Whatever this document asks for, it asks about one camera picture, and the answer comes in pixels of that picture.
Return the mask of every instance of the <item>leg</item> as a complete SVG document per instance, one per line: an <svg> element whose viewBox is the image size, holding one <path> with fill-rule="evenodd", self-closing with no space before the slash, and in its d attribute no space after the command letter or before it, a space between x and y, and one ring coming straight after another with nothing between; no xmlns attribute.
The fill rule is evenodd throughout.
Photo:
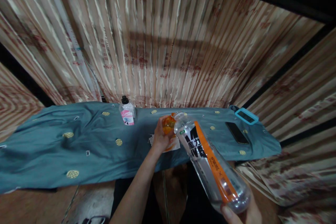
<svg viewBox="0 0 336 224"><path fill-rule="evenodd" d="M111 218L116 211L120 201L125 195L127 189L131 185L133 178L118 179L115 181L114 194L113 194L113 205L111 211ZM156 196L154 192L153 182L151 182L148 199L146 204L145 213L143 214L142 223L162 223L162 217L159 209L158 202L156 201Z"/></svg>
<svg viewBox="0 0 336 224"><path fill-rule="evenodd" d="M180 223L226 223L211 205L191 162L187 163L188 199Z"/></svg>

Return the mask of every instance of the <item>smartphone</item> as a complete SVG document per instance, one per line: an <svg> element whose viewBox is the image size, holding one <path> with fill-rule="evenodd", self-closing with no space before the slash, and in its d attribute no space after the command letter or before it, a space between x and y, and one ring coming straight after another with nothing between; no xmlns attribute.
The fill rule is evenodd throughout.
<svg viewBox="0 0 336 224"><path fill-rule="evenodd" d="M235 138L237 143L239 143L239 144L240 143L241 144L249 144L248 140L246 139L246 137L243 135L243 133L240 131L240 129L238 128L238 126L235 123L225 122L225 124L227 125L227 127L231 131L231 134L233 135L233 137Z"/></svg>

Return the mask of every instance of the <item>blue blanket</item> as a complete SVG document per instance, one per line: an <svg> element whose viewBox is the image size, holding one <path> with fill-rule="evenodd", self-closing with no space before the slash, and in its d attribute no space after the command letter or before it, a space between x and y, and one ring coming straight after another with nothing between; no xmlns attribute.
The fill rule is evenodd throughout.
<svg viewBox="0 0 336 224"><path fill-rule="evenodd" d="M75 103L51 106L32 116L0 143L0 193L16 188L55 188L133 177L151 147L148 138L154 133L158 118L178 110L198 120L226 160L253 160L281 152L279 142L260 122L248 125L236 118L232 109L137 108L135 125L127 126L118 106ZM250 144L237 143L226 121L246 130ZM163 153L155 170L188 161L181 145L179 150Z"/></svg>

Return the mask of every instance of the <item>hand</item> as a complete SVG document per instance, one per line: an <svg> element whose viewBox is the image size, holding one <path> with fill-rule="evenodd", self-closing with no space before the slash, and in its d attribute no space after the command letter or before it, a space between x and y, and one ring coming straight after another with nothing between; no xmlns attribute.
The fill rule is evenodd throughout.
<svg viewBox="0 0 336 224"><path fill-rule="evenodd" d="M154 131L154 140L152 148L158 152L160 155L167 149L168 145L171 143L170 139L174 135L174 130L172 129L167 135L164 134L162 128L162 121L166 119L169 115L165 115L159 118L157 122L156 129Z"/></svg>
<svg viewBox="0 0 336 224"><path fill-rule="evenodd" d="M224 218L228 224L261 224L262 217L258 209L253 193L251 191L251 201L247 210L241 214L236 215L228 206L222 204L220 207Z"/></svg>

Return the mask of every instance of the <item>forearm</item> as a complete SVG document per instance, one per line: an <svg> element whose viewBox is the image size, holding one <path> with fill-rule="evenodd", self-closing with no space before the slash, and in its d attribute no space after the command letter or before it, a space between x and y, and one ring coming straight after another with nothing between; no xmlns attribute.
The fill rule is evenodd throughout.
<svg viewBox="0 0 336 224"><path fill-rule="evenodd" d="M149 187L161 153L150 149L131 185L117 207L110 223L141 223L147 203Z"/></svg>

